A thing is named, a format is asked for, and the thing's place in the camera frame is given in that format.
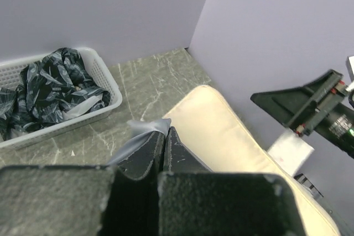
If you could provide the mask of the grey pillowcase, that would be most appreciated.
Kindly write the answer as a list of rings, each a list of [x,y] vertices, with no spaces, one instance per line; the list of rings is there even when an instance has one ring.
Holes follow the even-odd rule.
[[[166,138],[171,126],[171,119],[160,118],[151,122],[129,120],[127,124],[132,131],[131,138],[110,158],[107,165],[115,165],[129,158],[143,146],[153,132],[162,133]]]

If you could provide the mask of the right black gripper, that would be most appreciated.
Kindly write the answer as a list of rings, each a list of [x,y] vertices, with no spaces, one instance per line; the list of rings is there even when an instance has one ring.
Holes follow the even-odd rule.
[[[341,103],[342,78],[343,74],[329,70],[303,86],[254,93],[251,101],[298,136],[316,131],[352,158],[353,108]]]

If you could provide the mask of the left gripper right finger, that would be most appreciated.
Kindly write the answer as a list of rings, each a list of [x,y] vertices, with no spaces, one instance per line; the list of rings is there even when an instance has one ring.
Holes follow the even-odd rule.
[[[206,169],[170,128],[158,176],[159,235],[305,235],[295,198],[275,174]]]

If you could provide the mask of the cream pillow with bear print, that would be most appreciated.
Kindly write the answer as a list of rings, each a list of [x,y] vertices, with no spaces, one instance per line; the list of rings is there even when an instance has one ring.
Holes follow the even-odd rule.
[[[307,235],[340,235],[330,215],[254,140],[222,94],[194,88],[166,115],[181,142],[214,172],[266,173],[291,187]]]

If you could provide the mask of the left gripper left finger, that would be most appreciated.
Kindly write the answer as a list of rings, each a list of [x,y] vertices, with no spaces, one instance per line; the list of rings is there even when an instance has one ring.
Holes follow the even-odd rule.
[[[2,235],[157,235],[165,136],[153,132],[112,166],[1,169]]]

